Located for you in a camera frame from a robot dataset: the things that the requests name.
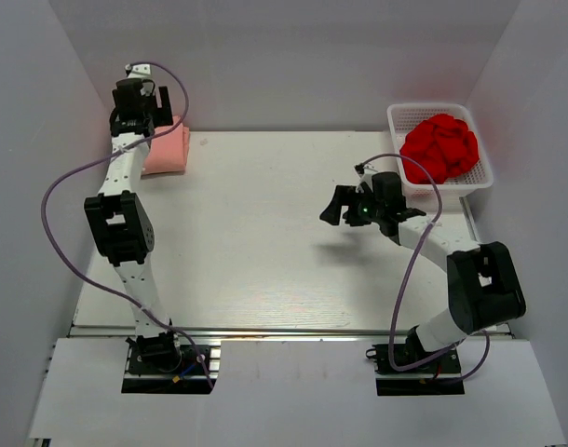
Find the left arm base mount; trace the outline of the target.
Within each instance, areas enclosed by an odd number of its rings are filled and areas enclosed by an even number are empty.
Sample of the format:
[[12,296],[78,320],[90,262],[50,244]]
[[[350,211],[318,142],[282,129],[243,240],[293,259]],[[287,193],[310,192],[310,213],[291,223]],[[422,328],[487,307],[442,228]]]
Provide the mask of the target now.
[[211,346],[200,345],[200,356],[190,345],[181,345],[181,353],[161,359],[156,365],[145,359],[137,346],[131,345],[125,365],[121,393],[133,395],[209,395],[212,387],[200,361],[203,359],[213,385],[217,368],[210,365]]

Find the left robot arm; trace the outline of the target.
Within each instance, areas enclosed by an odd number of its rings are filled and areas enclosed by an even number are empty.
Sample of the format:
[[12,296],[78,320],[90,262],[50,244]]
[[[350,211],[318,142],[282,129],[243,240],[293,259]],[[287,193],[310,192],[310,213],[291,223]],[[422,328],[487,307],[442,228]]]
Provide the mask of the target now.
[[164,310],[151,267],[155,232],[137,195],[155,127],[172,124],[168,89],[150,78],[128,77],[113,90],[115,108],[110,116],[113,158],[96,196],[85,199],[84,209],[99,254],[115,268],[128,296],[137,301],[132,312],[136,336],[129,342],[134,354],[153,368],[171,372],[183,360],[183,349]]

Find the pink t shirt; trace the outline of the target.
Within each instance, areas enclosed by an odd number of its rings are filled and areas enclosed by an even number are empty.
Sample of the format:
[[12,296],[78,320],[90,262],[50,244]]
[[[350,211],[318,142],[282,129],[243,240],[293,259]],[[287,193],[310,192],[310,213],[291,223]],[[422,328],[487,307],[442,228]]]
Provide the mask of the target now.
[[183,174],[189,152],[189,128],[181,123],[172,132],[152,140],[142,175]]

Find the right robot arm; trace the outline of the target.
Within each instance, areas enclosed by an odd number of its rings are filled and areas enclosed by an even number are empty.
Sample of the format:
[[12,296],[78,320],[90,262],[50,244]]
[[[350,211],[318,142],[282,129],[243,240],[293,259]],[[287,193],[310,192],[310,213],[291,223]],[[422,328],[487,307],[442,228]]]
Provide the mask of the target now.
[[448,232],[436,217],[408,206],[398,174],[362,174],[358,185],[338,185],[319,219],[332,226],[374,224],[398,246],[424,256],[447,277],[447,306],[411,328],[403,348],[390,341],[387,363],[394,372],[425,372],[468,336],[521,318],[526,303],[507,246]]

